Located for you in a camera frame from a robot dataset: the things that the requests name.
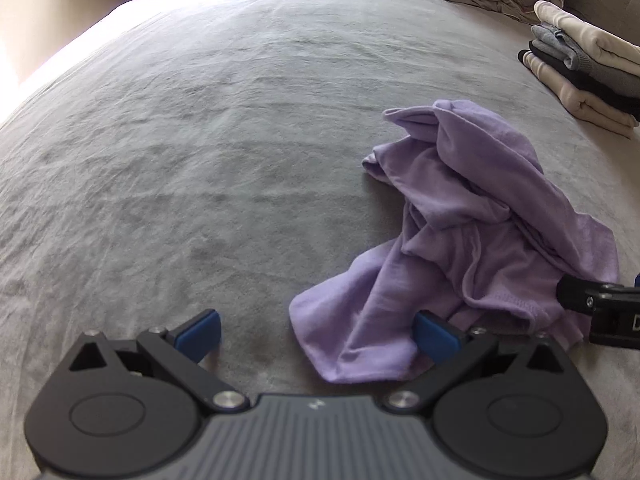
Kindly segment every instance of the wall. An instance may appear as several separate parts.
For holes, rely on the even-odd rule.
[[[123,0],[0,0],[0,98]]]

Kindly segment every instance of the white folded garment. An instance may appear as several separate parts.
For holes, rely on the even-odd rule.
[[[562,103],[562,106],[574,117],[596,124],[606,130],[625,137],[633,137],[633,128],[638,126],[636,118],[606,104],[591,92],[578,90],[569,80],[560,75],[548,64],[527,52],[522,62],[544,83]]]
[[[562,28],[598,63],[640,76],[640,47],[576,18],[551,2],[540,0],[534,10],[541,22]]]

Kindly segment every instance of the gray folded garment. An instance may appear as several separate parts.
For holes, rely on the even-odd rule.
[[[549,23],[531,27],[536,48],[564,62],[570,70],[578,70],[608,86],[616,94],[640,99],[640,77],[624,70],[605,66],[592,59],[561,28]]]

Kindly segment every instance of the blue gripper pad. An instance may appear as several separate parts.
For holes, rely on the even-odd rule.
[[[453,357],[467,340],[462,330],[426,310],[415,315],[412,337],[420,352],[436,364]]]
[[[213,309],[204,311],[184,325],[172,330],[174,348],[194,363],[220,345],[222,322]]]

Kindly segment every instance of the bed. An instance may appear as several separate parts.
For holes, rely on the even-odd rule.
[[[318,378],[287,307],[395,237],[364,176],[389,107],[466,98],[535,146],[640,270],[640,144],[574,120],[516,54],[529,27],[442,0],[139,0],[40,69],[0,126],[0,479],[37,469],[22,419],[82,330],[126,338],[207,307],[219,375],[259,392],[381,392]],[[640,478],[640,352],[572,358],[609,419],[595,475]]]

